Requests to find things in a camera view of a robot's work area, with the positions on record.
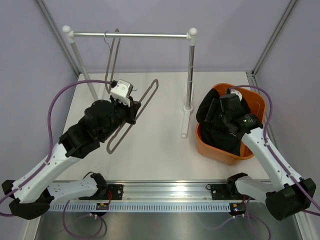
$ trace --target metal frame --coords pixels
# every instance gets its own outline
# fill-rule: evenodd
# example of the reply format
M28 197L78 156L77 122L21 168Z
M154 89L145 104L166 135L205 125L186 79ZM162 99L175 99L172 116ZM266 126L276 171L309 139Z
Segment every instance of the metal frame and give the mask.
M248 72L248 71L247 71L247 72L246 72L246 77L247 77L247 79L248 79L249 85L258 87L257 80L256 80L256 78L254 77L254 75L253 75L251 72ZM251 90L254 91L254 92L256 92L256 93L258 93L258 94L260 94L260 95L262 95L261 92L260 92L258 89L256 89L256 88L251 88ZM266 113L265 113L265 121L264 121L264 123L266 123L266 121L267 121L268 118L269 118L269 113L266 112ZM271 139L272 143L274 144L274 146L275 146L276 148L278 148L277 142L276 142L276 139L275 139L275 135L274 135L274 132L273 132L273 130L272 130L271 125L272 125L272 124L270 123L269 126L268 126L268 129L267 129L267 133L268 133L268 136L269 136L269 138Z
M29 220L26 224L22 240L35 240L41 217Z
M197 37L197 29L191 28L187 33L125 33L125 32L79 32L73 31L69 26L64 26L62 31L66 34L68 42L70 43L74 55L80 64L83 76L86 80L90 80L87 68L81 58L79 49L76 45L75 38L89 37L89 38L151 38L151 39L185 39L189 41L189 60L188 60L188 77L187 77L187 92L186 101L183 106L184 117L182 121L181 137L186 138L188 134L190 114L193 112L192 96L193 96L193 72L194 72L194 58L195 58L195 45ZM88 83L88 87L95 101L98 100L97 93L92 83Z
M295 214L295 219L303 240L319 239L313 227L310 214L301 211Z
M70 51L67 48L67 45L65 44L63 38L61 37L58 28L55 24L55 21L53 20L46 4L43 2L43 0L34 0L35 4L37 5L37 7L40 10L40 13L42 14L44 20L46 21L46 23L48 24L48 27L50 29L50 31L52 32L55 40L57 41L59 47L61 48L66 60L68 61L70 67L73 69L74 73L76 74L77 77L79 77L79 74L81 73L78 69L78 66L75 62L75 60L73 59Z
M266 46L262 52L258 62L256 63L256 65L254 66L254 68L252 70L252 74L254 77L257 75L259 69L261 68L262 64L264 63L266 57L268 56L270 50L272 49L273 45L275 44L280 32L284 28L286 22L288 21L289 16L293 12L293 10L298 2L299 2L299 0L290 0L288 5L286 6L279 22L277 23L268 43L266 44Z
M54 181L54 183L69 183L70 181ZM171 181L107 181L108 184L123 185L122 203L240 203L242 200L212 200L207 184L225 184L223 180L171 180Z

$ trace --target metal rod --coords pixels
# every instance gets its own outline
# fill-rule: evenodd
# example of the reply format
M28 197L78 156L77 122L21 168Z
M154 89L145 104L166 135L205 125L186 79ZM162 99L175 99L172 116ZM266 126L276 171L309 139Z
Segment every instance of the metal rod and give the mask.
M123 32L73 32L74 37L94 38L153 38L153 39L188 39L187 33L123 33Z
M297 5L299 0L290 0L290 2L288 3L288 5L286 6L286 9L284 10L279 22L277 23L268 43L266 44L258 62L256 63L256 65L253 68L253 76L256 76L261 65L264 63L266 57L268 56L272 46L274 45L274 43L276 42L276 39L278 38L280 32L282 31L284 25L286 24L286 22L288 21L289 16L291 15L291 13L293 12L295 6Z
M42 13L43 17L45 18L45 20L49 26L49 29L52 31L52 34L53 34L55 40L57 41L58 45L60 46L64 56L66 57L67 61L69 62L71 68L73 69L75 74L77 76L79 76L80 71L77 67L77 64L76 64L75 60L73 59L70 51L68 50L64 40L62 39L62 37L58 31L57 25L48 10L47 5L44 3L43 0L35 0L35 3L38 5L40 12Z
M80 64L81 72L83 73L84 79L85 80L90 80L87 68L86 68L86 66L84 64L84 61L81 58L81 55L80 55L80 52L79 52L79 49L78 49L76 43L75 42L71 42L70 45L71 45L71 48L72 48L72 50L74 52L74 55L75 55L76 59L78 60L78 62ZM95 101L97 101L98 100L98 96L97 96L96 90L95 90L95 88L94 88L94 86L93 86L93 84L91 82L88 83L88 87L89 87L89 90L90 90L90 92L92 94L93 99Z
M185 107L188 109L191 107L191 95L192 95L192 81L194 75L194 57L195 57L195 46L189 47L189 69L188 69L188 82L186 88L186 104Z

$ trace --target white table surface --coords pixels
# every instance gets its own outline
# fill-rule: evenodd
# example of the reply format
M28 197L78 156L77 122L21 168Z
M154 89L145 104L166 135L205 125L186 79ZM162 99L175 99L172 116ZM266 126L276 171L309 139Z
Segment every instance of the white table surface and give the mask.
M237 173L247 173L254 179L269 179L253 157L238 165L228 166L200 155L196 149L196 112L207 92L216 84L248 84L245 72L194 72L194 92L187 138L181 138L184 117L183 105L187 93L187 72L117 73L115 80L123 79L138 88L131 94L138 101L154 79L159 88L137 123L112 155L106 143L91 152L80 162L63 172L58 180L78 180L93 171L106 180L225 180ZM103 80L103 73L91 74L91 79ZM98 97L109 99L104 85L93 84ZM64 132L84 116L93 98L87 84L76 87Z

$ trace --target orange plastic tub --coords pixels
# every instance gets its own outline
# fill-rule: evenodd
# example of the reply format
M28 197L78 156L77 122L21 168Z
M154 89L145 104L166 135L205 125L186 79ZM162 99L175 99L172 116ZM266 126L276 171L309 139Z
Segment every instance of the orange plastic tub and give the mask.
M219 83L215 85L213 88L216 89L220 96L226 94L226 90L234 85L228 83ZM267 104L265 99L258 93L245 89L238 88L238 91L241 92L242 97L248 103L248 106L251 110L251 113L255 114L258 119L263 123L266 115ZM196 136L196 149L197 151L207 157L219 162L222 162L227 165L236 165L242 160L250 159L254 156L251 150L241 142L240 145L240 156L231 154L229 152L220 150L213 146L207 145L202 141L201 136L201 125L198 123L195 129Z

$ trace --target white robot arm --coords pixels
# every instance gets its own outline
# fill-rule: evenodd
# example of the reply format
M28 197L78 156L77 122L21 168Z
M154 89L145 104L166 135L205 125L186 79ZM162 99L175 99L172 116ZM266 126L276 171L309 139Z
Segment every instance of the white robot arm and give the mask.
M54 146L49 161L46 156L29 173L18 180L2 184L5 194L12 190L11 213L24 219L34 219L44 214L52 205L81 197L102 199L108 196L108 184L99 173L82 180L53 182L63 171L100 147L123 123L135 124L140 102L130 96L133 85L126 81L111 85L111 101L97 100L84 111L84 117L71 126ZM45 166L25 185L22 183Z
M311 201L292 178L298 181L311 198L316 190L315 183L311 178L303 179L287 163L269 138L266 139L264 126L257 116L244 113L240 95L241 93L237 92L220 97L222 122L254 153L272 184L265 184L245 173L239 173L228 178L226 188L233 196L246 195L266 204L271 215L277 220L309 208ZM289 169L290 175L282 165Z

